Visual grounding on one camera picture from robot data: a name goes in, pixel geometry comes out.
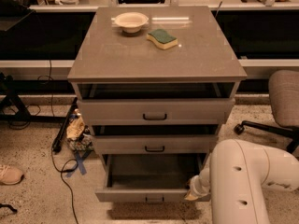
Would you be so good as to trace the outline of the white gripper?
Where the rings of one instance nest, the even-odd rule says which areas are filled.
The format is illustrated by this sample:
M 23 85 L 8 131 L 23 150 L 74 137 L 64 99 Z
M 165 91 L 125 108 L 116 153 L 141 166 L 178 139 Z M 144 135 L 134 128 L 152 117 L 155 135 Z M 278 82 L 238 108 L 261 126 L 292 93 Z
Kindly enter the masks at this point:
M 189 191 L 185 195 L 186 201 L 195 201 L 198 198 L 203 198 L 208 195 L 208 188 L 202 184 L 202 179 L 196 175 L 190 179 Z

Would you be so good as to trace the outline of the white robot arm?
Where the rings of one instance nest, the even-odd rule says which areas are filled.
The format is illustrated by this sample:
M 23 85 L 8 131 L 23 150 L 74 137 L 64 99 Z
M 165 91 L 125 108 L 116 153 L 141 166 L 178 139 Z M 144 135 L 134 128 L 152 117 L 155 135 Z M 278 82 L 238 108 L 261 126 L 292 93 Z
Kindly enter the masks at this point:
M 263 190 L 298 189 L 299 161 L 282 149 L 228 139 L 188 186 L 188 201 L 211 197 L 213 224 L 270 224 Z

